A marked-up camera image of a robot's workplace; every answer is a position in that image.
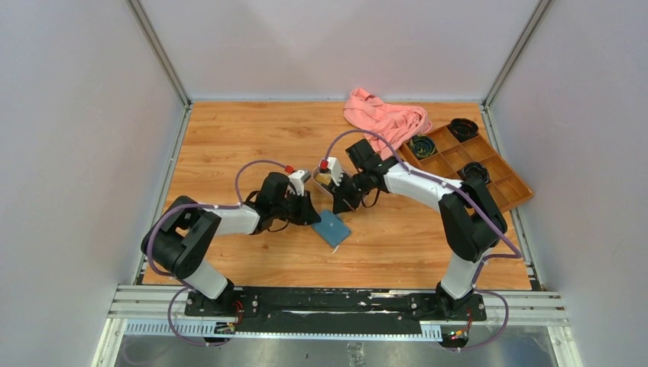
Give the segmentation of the teal leather card holder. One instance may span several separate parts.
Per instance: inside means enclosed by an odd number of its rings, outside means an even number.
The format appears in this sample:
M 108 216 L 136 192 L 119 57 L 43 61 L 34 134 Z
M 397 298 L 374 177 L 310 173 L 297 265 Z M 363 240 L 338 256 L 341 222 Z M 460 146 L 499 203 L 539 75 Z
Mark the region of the teal leather card holder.
M 319 213 L 320 221 L 313 223 L 311 228 L 333 251 L 351 236 L 351 229 L 330 210 Z

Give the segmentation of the beige oval tray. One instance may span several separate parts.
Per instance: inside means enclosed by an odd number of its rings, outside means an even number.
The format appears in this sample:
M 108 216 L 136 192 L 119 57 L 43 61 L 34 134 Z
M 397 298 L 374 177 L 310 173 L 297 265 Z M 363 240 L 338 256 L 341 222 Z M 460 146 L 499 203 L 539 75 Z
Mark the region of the beige oval tray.
M 352 176 L 338 158 L 328 157 L 318 163 L 313 179 L 320 190 L 332 198 L 340 198 L 352 187 Z

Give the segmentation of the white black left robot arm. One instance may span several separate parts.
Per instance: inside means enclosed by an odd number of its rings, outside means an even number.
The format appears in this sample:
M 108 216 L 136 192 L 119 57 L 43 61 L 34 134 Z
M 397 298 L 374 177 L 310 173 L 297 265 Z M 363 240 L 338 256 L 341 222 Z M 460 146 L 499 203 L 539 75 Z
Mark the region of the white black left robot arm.
M 309 171 L 271 172 L 260 190 L 237 206 L 198 203 L 179 196 L 148 231 L 141 251 L 152 267 L 192 289 L 216 316 L 240 310 L 234 284 L 207 260 L 212 240 L 224 235 L 257 235 L 276 221 L 310 226 L 321 220 L 305 188 Z

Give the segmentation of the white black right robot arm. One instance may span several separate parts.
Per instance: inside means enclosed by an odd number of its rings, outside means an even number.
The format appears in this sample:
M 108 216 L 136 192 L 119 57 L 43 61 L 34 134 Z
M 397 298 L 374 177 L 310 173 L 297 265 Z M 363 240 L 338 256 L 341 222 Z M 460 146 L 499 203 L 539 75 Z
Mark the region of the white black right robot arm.
M 332 195 L 334 213 L 356 210 L 372 190 L 404 196 L 435 210 L 452 252 L 436 286 L 436 309 L 446 319 L 459 317 L 475 292 L 484 258 L 507 231 L 486 183 L 478 178 L 461 181 L 440 177 L 398 156 L 383 159 L 365 139 L 345 152 L 357 170 L 355 174 L 347 173 L 330 154 L 319 163 L 320 173 L 330 176 L 326 189 Z

